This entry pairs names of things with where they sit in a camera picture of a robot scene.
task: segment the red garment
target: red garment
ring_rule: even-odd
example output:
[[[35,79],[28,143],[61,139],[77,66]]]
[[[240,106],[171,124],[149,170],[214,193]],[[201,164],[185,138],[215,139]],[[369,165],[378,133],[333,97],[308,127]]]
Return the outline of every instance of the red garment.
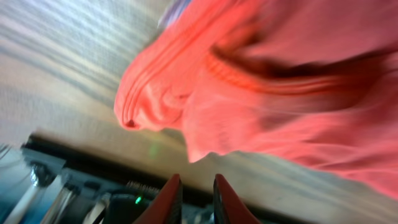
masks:
[[[124,128],[263,152],[398,198],[398,2],[195,0],[123,76]]]

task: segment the white pole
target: white pole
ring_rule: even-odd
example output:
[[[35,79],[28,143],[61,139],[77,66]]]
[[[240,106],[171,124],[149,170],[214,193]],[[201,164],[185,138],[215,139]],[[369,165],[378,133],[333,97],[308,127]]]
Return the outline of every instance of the white pole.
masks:
[[[31,203],[35,200],[40,187],[31,185],[24,196],[19,200],[18,204],[14,207],[12,212],[8,215],[6,221],[3,224],[18,224],[24,217],[26,211],[29,209]]]

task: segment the wooden surface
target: wooden surface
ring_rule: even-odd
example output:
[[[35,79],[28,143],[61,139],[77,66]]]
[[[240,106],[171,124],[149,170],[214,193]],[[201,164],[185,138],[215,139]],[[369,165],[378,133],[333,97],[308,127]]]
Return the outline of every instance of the wooden surface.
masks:
[[[233,153],[189,164],[171,130],[127,132],[113,115],[119,79],[157,32],[167,1],[1,0],[0,141],[33,132],[211,191],[222,173],[254,205],[315,223],[398,223],[398,203],[366,186],[275,157]]]

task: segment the wooden table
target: wooden table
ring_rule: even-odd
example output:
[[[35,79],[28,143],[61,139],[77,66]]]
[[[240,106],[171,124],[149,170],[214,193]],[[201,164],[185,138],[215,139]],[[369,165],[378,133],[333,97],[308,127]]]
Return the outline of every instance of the wooden table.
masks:
[[[398,203],[275,157],[232,153],[189,164],[171,130],[128,132],[113,115],[119,79],[157,32],[161,0],[0,1],[0,141],[31,132],[211,191],[222,173],[246,202],[315,223],[398,223]]]

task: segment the green light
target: green light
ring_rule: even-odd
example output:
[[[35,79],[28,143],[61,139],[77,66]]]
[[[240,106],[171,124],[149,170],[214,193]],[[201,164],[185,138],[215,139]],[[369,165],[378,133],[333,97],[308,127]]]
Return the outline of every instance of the green light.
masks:
[[[136,204],[138,204],[140,201],[141,201],[141,197],[138,197],[137,199],[136,199]]]

